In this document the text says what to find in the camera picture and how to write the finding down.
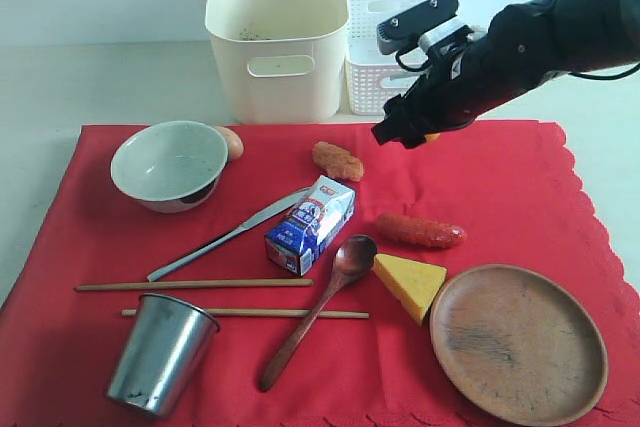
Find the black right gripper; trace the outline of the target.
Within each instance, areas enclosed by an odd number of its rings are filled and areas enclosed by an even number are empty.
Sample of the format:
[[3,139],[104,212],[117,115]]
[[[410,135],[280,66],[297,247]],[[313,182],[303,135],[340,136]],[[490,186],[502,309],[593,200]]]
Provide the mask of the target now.
[[522,29],[472,32],[428,49],[430,66],[402,95],[385,103],[371,127],[379,145],[415,149],[429,134],[459,130],[530,89],[530,37]]

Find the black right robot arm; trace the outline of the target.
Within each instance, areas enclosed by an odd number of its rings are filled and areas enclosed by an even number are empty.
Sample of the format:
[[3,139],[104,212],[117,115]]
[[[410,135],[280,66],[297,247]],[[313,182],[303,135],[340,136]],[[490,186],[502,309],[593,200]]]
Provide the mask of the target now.
[[600,79],[600,70],[639,70],[639,0],[533,0],[510,4],[488,28],[457,14],[458,0],[425,0],[377,26],[377,45],[400,61],[426,58],[409,89],[387,100],[372,133],[412,149],[428,135],[477,117],[563,75]]

